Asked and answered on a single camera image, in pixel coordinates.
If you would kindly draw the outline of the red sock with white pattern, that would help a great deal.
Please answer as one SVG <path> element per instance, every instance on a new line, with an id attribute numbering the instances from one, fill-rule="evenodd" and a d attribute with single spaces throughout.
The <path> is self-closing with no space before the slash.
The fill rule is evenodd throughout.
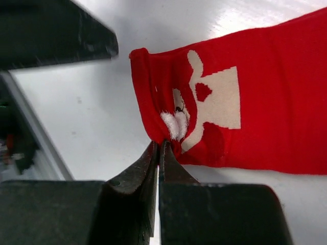
<path id="1" fill-rule="evenodd" d="M 145 130 L 179 163 L 326 174 L 326 9 L 129 58 Z"/>

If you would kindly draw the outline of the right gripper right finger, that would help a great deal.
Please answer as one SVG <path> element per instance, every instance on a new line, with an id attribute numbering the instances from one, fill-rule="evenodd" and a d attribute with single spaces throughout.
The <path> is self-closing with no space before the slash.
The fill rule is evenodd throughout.
<path id="1" fill-rule="evenodd" d="M 275 192 L 261 184 L 200 183 L 164 141 L 159 157 L 162 244 L 292 244 Z"/>

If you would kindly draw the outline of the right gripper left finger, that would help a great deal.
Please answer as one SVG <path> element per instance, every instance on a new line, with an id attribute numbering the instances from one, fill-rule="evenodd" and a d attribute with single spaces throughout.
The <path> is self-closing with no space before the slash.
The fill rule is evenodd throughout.
<path id="1" fill-rule="evenodd" d="M 1 184 L 1 244 L 148 244 L 154 233 L 158 146 L 104 181 Z"/>

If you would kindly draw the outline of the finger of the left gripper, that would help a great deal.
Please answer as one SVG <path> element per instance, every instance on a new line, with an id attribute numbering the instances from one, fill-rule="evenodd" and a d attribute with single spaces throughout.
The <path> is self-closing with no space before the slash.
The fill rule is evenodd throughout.
<path id="1" fill-rule="evenodd" d="M 1 70 L 111 59 L 116 34 L 72 1 L 1 1 Z"/>

